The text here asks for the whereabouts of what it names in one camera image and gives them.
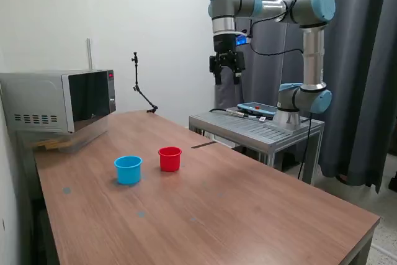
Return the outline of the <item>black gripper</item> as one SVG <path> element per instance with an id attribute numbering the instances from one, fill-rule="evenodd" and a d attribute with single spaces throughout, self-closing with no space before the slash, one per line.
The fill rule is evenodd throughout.
<path id="1" fill-rule="evenodd" d="M 239 84 L 245 70 L 244 53 L 236 51 L 235 34 L 220 34 L 213 37 L 215 56 L 209 57 L 209 70 L 215 84 L 221 85 L 221 69 L 227 66 L 233 72 L 233 84 Z"/>

